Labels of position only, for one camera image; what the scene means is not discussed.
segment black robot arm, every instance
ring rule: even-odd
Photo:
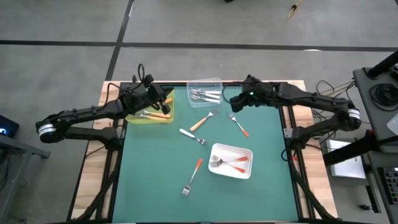
[[[288,83],[263,83],[250,75],[243,81],[242,93],[232,97],[230,103],[234,112],[241,111],[244,106],[302,105],[334,113],[330,119],[307,128],[285,129],[285,137],[290,138],[292,149],[305,148],[314,136],[337,130],[354,131],[361,125],[359,110],[351,100],[309,93]]]
[[[103,118],[121,119],[148,106],[162,110],[164,114],[169,113],[170,108],[164,102],[173,88],[161,87],[153,81],[151,75],[143,75],[140,83],[135,82],[121,89],[121,94],[116,100],[106,102],[103,106],[61,111],[36,122],[36,131],[40,140],[44,143],[59,142],[63,139],[97,140],[102,142],[108,150],[118,150],[121,143],[115,128],[108,127],[99,130],[77,128],[72,125]]]

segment green table mat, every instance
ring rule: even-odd
[[[227,98],[239,87],[225,90]],[[205,146],[179,133],[205,117],[194,134]],[[235,117],[249,133],[245,137],[228,118],[231,107],[192,108],[185,87],[175,87],[175,118],[171,124],[128,124],[113,223],[126,222],[240,222],[298,220],[289,167],[280,158],[284,149],[279,111],[271,107],[245,107]],[[249,179],[235,179],[208,170],[215,143],[253,152]],[[203,158],[192,189],[185,197],[197,160]]]

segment yellow tray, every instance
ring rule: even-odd
[[[126,116],[126,121],[132,123],[132,124],[159,124],[159,123],[172,123],[174,120],[174,103],[175,103],[175,98],[174,98],[174,90],[167,96],[167,99],[172,99],[170,103],[168,103],[168,106],[170,107],[170,115],[172,116],[170,119],[148,119],[148,118],[138,118],[134,115],[127,115]],[[155,110],[151,106],[145,108],[146,111],[148,112],[153,112],[153,113],[162,113],[161,110]]]

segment wooden table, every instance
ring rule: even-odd
[[[121,82],[111,81],[115,85],[120,85]],[[305,85],[303,80],[277,80],[273,82],[288,82],[290,84],[296,85],[301,90],[305,90]],[[101,97],[99,99],[99,105],[103,105],[106,99],[106,89],[109,82],[104,82]],[[118,97],[119,90],[114,87],[110,86],[109,88],[109,99],[114,100]],[[307,127],[313,125],[313,117],[310,108],[304,106],[294,106],[293,107],[295,120],[297,126]],[[286,108],[284,108],[285,120],[287,123],[287,127],[290,127],[290,119],[289,113]],[[113,123],[111,119],[99,119],[94,122],[93,128],[95,129],[102,129],[107,126],[110,126]],[[309,144],[319,146],[319,142],[317,140],[311,139]],[[87,148],[87,154],[100,148],[103,146],[98,141],[90,141]],[[116,162],[116,156],[118,152],[113,152],[112,160],[111,160],[111,171]],[[323,163],[323,156],[322,152],[318,149],[313,147],[306,147],[303,151],[303,159],[305,164],[305,169],[307,172],[308,183],[310,186],[311,191],[315,194],[316,198],[319,202],[326,208],[326,210],[337,217],[337,211],[335,207],[335,202],[333,200],[333,195],[331,192],[328,175],[326,173],[325,164]],[[106,160],[106,149],[101,149],[98,152],[89,155],[83,163],[83,168],[81,170],[81,176],[79,179],[78,188],[76,192],[75,200],[73,201],[73,210],[71,214],[71,218],[79,217],[90,205],[93,201],[97,193],[100,191],[101,182],[103,178],[105,160]],[[108,190],[105,200],[104,206],[102,210],[103,217],[107,217],[108,215],[108,208],[109,208],[109,200],[111,195],[111,188]],[[303,208],[303,215],[304,217],[308,217],[308,210],[305,201],[305,196],[301,189],[300,192],[300,201]]]

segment white square container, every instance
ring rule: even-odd
[[[211,93],[210,95],[213,97],[209,97],[209,95],[200,95],[200,97],[205,100],[196,100],[192,97],[194,96],[193,92],[195,91]],[[220,105],[223,101],[223,96],[221,95],[222,91],[223,82],[220,78],[206,78],[187,82],[188,100],[193,108]]]
[[[245,173],[241,173],[238,170],[226,165],[222,164],[219,167],[210,167],[210,162],[214,162],[213,155],[216,155],[222,158],[223,161],[229,161],[233,159],[237,159],[243,156],[247,156],[247,161],[241,162],[231,162],[231,165],[242,168],[245,170]],[[253,161],[253,152],[249,149],[243,149],[234,146],[227,146],[224,144],[216,143],[211,148],[210,160],[209,160],[209,170],[215,174],[226,175],[229,177],[239,178],[239,179],[248,179],[251,175],[251,165]]]

